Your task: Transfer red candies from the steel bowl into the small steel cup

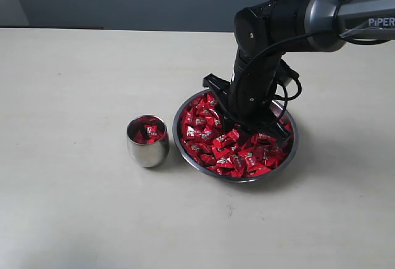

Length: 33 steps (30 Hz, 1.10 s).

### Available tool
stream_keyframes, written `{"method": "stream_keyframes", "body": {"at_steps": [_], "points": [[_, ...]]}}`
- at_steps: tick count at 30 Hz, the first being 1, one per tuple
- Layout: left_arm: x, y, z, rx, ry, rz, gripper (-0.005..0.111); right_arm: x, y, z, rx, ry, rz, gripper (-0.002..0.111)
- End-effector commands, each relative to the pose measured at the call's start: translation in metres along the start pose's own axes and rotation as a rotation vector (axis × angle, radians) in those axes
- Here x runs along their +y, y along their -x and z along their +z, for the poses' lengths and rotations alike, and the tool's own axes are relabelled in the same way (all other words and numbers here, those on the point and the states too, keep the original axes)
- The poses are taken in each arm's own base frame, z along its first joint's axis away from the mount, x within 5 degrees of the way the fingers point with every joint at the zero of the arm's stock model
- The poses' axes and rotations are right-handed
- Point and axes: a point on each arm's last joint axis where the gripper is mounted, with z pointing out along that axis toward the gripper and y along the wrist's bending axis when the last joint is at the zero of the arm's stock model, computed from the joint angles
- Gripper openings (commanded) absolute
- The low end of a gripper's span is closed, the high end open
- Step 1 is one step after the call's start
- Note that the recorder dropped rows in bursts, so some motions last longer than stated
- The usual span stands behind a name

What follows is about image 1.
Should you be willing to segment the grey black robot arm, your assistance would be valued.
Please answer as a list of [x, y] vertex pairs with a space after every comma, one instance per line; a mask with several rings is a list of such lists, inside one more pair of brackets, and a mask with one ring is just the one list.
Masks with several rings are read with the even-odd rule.
[[287, 52], [335, 52], [346, 43], [373, 45], [394, 39], [394, 0], [271, 0], [239, 11], [231, 80], [208, 75], [223, 132], [264, 133], [280, 144], [291, 133], [273, 113], [278, 86], [297, 81]]

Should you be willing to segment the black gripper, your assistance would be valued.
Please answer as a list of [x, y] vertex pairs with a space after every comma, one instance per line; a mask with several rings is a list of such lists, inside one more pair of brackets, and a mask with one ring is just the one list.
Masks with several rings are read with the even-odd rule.
[[249, 131], [270, 136], [278, 143], [290, 139], [290, 131], [270, 108], [274, 99], [286, 105], [299, 96], [299, 93], [293, 96], [288, 93], [284, 96], [276, 94], [277, 86], [286, 88], [275, 79], [281, 57], [280, 53], [274, 52], [267, 57], [253, 59], [238, 49], [231, 82], [212, 73], [203, 78], [203, 87], [208, 88], [217, 100], [215, 110], [224, 133], [239, 124]]

